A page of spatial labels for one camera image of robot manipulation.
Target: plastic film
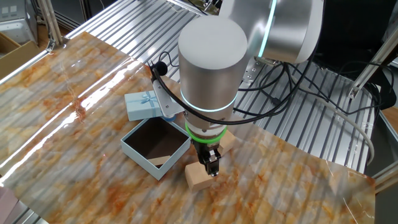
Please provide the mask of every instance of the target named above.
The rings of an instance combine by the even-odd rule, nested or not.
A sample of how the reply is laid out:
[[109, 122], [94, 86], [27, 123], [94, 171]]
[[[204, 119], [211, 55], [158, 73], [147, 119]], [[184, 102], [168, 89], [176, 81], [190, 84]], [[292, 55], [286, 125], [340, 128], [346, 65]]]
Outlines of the plastic film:
[[372, 178], [254, 124], [229, 127], [209, 188], [189, 191], [193, 146], [157, 181], [120, 143], [139, 123], [124, 94], [151, 89], [149, 68], [87, 33], [46, 55], [0, 86], [0, 185], [49, 223], [374, 223]]

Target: open box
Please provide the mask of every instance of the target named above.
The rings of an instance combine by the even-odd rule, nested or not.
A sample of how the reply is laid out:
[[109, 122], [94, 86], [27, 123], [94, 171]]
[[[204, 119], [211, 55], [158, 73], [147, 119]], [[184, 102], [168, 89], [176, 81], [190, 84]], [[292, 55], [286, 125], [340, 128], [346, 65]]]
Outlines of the open box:
[[0, 33], [0, 80], [40, 53], [32, 41], [19, 45]]
[[122, 150], [160, 180], [189, 149], [191, 137], [175, 123], [162, 118], [149, 118], [139, 123], [122, 140]]

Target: light blue box lid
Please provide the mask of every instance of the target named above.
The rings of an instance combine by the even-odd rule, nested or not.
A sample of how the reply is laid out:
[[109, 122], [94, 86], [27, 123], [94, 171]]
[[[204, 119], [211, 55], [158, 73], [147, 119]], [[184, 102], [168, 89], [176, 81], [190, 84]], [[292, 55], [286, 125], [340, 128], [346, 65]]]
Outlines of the light blue box lid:
[[125, 94], [124, 100], [129, 121], [163, 116], [153, 90]]

